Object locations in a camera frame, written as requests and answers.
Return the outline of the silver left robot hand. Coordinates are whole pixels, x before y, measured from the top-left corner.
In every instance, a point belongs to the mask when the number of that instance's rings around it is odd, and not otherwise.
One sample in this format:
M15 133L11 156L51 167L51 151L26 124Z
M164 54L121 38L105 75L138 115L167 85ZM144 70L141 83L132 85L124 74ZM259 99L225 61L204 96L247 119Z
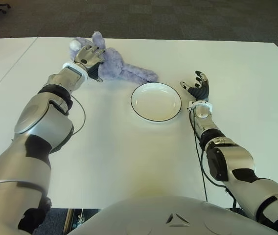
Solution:
M102 82L103 79L98 75L98 69L104 63L105 49L100 49L98 46L82 47L74 58L74 63L86 71L88 78Z

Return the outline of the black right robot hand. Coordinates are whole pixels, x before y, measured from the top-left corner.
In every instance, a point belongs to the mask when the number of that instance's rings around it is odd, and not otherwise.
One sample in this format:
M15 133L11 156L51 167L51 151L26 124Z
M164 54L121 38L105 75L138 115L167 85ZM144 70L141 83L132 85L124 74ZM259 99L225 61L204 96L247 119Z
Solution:
M180 85L185 89L191 96L195 98L196 101L204 100L208 101L209 97L209 80L207 76L201 71L195 71L196 81L193 86L188 85L187 83L181 81Z

